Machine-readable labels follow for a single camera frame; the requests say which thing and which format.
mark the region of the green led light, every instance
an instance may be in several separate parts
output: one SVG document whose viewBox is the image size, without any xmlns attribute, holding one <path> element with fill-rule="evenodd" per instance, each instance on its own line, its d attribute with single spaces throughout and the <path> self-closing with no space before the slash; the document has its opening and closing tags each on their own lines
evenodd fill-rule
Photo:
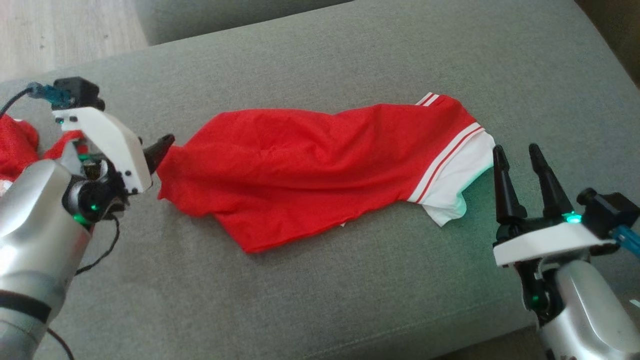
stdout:
<svg viewBox="0 0 640 360">
<path fill-rule="evenodd" d="M 75 220 L 76 222 L 78 222 L 79 224 L 81 224 L 81 225 L 89 225 L 89 224 L 90 224 L 90 222 L 89 222 L 89 221 L 87 221 L 87 220 L 84 218 L 84 216 L 82 216 L 82 215 L 80 215 L 80 214 L 75 214 L 75 215 L 74 215 L 74 220 Z"/>
<path fill-rule="evenodd" d="M 582 222 L 582 215 L 576 214 L 575 211 L 572 211 L 571 213 L 568 213 L 568 214 L 563 214 L 563 216 L 564 216 L 564 221 L 571 224 L 578 224 L 579 222 Z"/>
</svg>

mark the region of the gray couch cushion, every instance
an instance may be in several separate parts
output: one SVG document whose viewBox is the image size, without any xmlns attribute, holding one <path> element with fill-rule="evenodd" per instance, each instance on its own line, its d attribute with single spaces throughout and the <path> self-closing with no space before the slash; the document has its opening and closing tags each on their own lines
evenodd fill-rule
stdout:
<svg viewBox="0 0 640 360">
<path fill-rule="evenodd" d="M 150 45 L 195 37 L 350 0 L 134 0 Z"/>
<path fill-rule="evenodd" d="M 505 146 L 531 213 L 542 201 L 529 142 L 568 193 L 593 186 L 640 201 L 640 159 L 629 156 L 638 91 L 570 0 L 361 0 L 38 80 L 76 74 L 144 139 L 174 132 L 179 143 L 221 111 L 331 113 L 449 94 Z M 26 82 L 3 84 L 0 99 Z M 59 136 L 41 102 L 12 113 L 33 121 L 43 147 Z M 443 228 L 402 203 L 258 255 L 156 193 L 132 202 L 115 251 L 74 281 L 52 325 L 79 359 L 428 359 L 532 323 L 515 272 L 493 262 L 491 174 Z M 109 245 L 111 226 L 98 226 L 85 261 Z M 601 261 L 616 291 L 637 287 L 632 256 Z M 47 338 L 38 358 L 64 356 Z"/>
</svg>

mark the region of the light wood floor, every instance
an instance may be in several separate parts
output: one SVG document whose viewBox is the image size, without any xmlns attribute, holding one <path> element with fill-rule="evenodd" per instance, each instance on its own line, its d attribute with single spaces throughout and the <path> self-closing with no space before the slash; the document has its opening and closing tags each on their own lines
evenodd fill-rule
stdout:
<svg viewBox="0 0 640 360">
<path fill-rule="evenodd" d="M 130 0 L 0 0 L 0 82 L 147 47 Z"/>
</svg>

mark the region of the red fabric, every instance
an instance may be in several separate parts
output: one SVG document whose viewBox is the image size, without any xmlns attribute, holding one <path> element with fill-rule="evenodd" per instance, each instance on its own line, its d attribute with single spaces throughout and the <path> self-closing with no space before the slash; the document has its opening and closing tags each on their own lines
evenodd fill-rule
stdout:
<svg viewBox="0 0 640 360">
<path fill-rule="evenodd" d="M 65 133 L 45 159 L 57 159 L 69 140 L 82 138 L 82 131 Z M 0 119 L 0 179 L 15 181 L 26 167 L 38 161 L 38 133 L 26 121 L 15 121 L 8 115 Z"/>
<path fill-rule="evenodd" d="M 407 200 L 425 170 L 475 120 L 441 95 L 430 106 L 379 104 L 335 115 L 221 113 L 157 170 L 159 198 L 212 214 L 247 252 L 320 233 Z"/>
</svg>

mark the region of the cable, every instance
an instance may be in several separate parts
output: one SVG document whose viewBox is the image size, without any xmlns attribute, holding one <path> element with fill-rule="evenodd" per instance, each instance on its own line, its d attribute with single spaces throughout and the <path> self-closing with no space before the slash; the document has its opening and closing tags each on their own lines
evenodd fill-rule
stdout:
<svg viewBox="0 0 640 360">
<path fill-rule="evenodd" d="M 83 267 L 79 268 L 78 270 L 76 270 L 75 276 L 78 276 L 83 272 L 87 272 L 87 271 L 91 270 L 95 265 L 98 265 L 98 263 L 100 263 L 100 261 L 102 261 L 102 259 L 104 259 L 107 256 L 109 256 L 111 251 L 113 251 L 113 248 L 116 246 L 116 242 L 118 242 L 118 239 L 120 238 L 120 221 L 118 220 L 117 217 L 113 217 L 113 220 L 116 222 L 116 235 L 113 238 L 113 241 L 111 242 L 111 246 L 109 247 L 109 249 L 107 251 L 105 251 L 104 254 L 102 254 L 98 258 L 98 260 L 94 261 L 92 264 L 83 266 Z"/>
<path fill-rule="evenodd" d="M 2 107 L 2 110 L 0 110 L 0 119 L 4 116 L 7 110 L 9 110 L 11 105 L 13 105 L 16 101 L 18 101 L 18 99 L 20 99 L 21 97 L 25 96 L 30 92 L 31 92 L 31 88 L 26 88 L 23 91 L 15 94 L 11 99 L 9 99 L 9 101 L 7 101 L 6 104 Z"/>
<path fill-rule="evenodd" d="M 65 349 L 65 352 L 67 353 L 67 357 L 69 358 L 69 360 L 75 360 L 74 353 L 71 352 L 71 348 L 69 348 L 69 345 L 67 345 L 67 343 L 65 343 L 65 340 L 60 335 L 58 335 L 55 331 L 51 330 L 51 328 L 48 328 L 47 332 L 55 340 L 58 341 L 58 343 L 60 344 L 60 346 L 62 346 L 63 349 Z"/>
</svg>

